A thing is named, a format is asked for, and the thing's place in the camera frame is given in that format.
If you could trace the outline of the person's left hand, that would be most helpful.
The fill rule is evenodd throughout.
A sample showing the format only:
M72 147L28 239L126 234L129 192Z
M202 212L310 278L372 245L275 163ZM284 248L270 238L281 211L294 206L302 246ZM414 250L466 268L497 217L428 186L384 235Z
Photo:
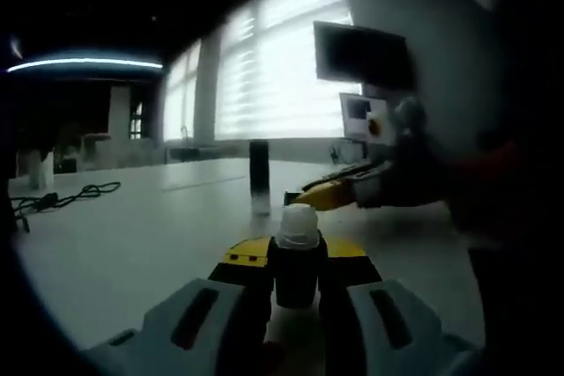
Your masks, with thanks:
M276 342L264 342L261 349L263 375L274 375L285 360L284 348Z

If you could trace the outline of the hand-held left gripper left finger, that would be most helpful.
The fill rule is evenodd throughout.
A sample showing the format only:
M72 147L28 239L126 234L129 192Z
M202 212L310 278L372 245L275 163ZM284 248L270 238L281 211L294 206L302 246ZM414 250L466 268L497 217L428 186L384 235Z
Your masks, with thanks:
M271 317L270 239L231 247L128 329L85 352L102 375L263 375Z

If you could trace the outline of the person's right hand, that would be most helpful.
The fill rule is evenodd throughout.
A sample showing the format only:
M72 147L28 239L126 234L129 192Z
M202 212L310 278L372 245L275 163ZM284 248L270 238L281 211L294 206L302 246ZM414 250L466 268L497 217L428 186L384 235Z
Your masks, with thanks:
M399 138L390 172L391 206L417 207L451 197L452 172L424 134L406 132Z

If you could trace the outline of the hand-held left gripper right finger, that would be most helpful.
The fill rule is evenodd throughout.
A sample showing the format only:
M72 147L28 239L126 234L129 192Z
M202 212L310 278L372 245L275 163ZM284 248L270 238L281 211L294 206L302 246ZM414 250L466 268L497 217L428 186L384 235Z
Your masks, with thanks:
M350 240L321 239L319 314L328 375L474 375L480 349L447 333L434 310L384 280Z

